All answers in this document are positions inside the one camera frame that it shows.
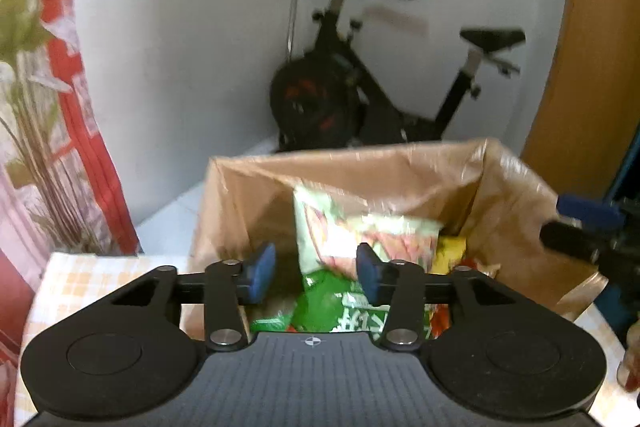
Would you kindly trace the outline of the green vegetable snack bag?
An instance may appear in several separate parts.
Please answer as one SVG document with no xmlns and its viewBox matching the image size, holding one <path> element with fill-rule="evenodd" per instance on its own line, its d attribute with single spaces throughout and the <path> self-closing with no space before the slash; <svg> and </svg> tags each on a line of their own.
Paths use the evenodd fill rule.
<svg viewBox="0 0 640 427">
<path fill-rule="evenodd" d="M 357 282 L 357 247 L 367 243 L 384 261 L 407 260 L 431 269 L 442 225 L 431 219 L 347 212 L 330 194 L 294 190 L 298 266 L 303 290 L 294 303 L 250 321 L 259 332 L 382 333 L 388 306 L 368 303 Z"/>
</svg>

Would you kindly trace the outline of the cardboard box with panda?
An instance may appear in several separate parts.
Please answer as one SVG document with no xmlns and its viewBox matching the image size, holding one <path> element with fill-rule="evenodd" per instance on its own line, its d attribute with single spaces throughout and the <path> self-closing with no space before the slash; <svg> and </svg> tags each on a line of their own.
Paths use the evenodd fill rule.
<svg viewBox="0 0 640 427">
<path fill-rule="evenodd" d="M 459 237 L 500 283 L 574 320 L 605 279 L 542 246 L 539 231 L 557 200 L 489 139 L 218 157 L 208 166 L 189 267 L 201 271 L 272 244 L 279 275 L 266 311 L 274 312 L 292 303 L 304 274 L 352 277 L 361 243 L 385 260 L 437 270 L 437 241 Z"/>
</svg>

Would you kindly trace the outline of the translucent plastic bag liner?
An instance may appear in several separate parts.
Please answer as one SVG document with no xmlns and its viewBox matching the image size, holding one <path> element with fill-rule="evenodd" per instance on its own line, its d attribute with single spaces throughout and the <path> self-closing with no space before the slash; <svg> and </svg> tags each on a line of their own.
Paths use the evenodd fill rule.
<svg viewBox="0 0 640 427">
<path fill-rule="evenodd" d="M 497 279 L 575 320 L 605 288 L 591 265 L 541 245 L 558 196 L 499 141 L 425 143 L 209 161 L 189 267 L 241 257 L 264 242 L 295 249 L 293 190 L 304 184 L 345 209 L 440 222 Z"/>
</svg>

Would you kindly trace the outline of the plaid floral tablecloth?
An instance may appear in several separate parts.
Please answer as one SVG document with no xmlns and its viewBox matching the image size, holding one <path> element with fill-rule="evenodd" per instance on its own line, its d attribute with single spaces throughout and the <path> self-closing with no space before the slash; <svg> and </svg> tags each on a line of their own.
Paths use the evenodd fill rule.
<svg viewBox="0 0 640 427">
<path fill-rule="evenodd" d="M 173 265 L 179 273 L 188 269 L 186 256 L 99 257 L 54 253 L 43 273 L 26 322 L 23 343 L 43 329 L 160 265 Z M 596 306 L 589 306 L 575 324 L 598 340 L 608 361 L 608 373 L 590 414 L 603 426 L 637 426 L 636 396 L 617 384 L 616 369 L 624 349 Z"/>
</svg>

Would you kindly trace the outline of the red printed wall curtain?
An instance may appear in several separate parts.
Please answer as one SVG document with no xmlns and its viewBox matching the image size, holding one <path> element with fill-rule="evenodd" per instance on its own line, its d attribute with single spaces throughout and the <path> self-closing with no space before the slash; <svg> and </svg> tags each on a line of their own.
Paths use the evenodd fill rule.
<svg viewBox="0 0 640 427">
<path fill-rule="evenodd" d="M 1 421 L 55 251 L 133 255 L 122 184 L 94 118 L 74 0 L 1 0 Z"/>
</svg>

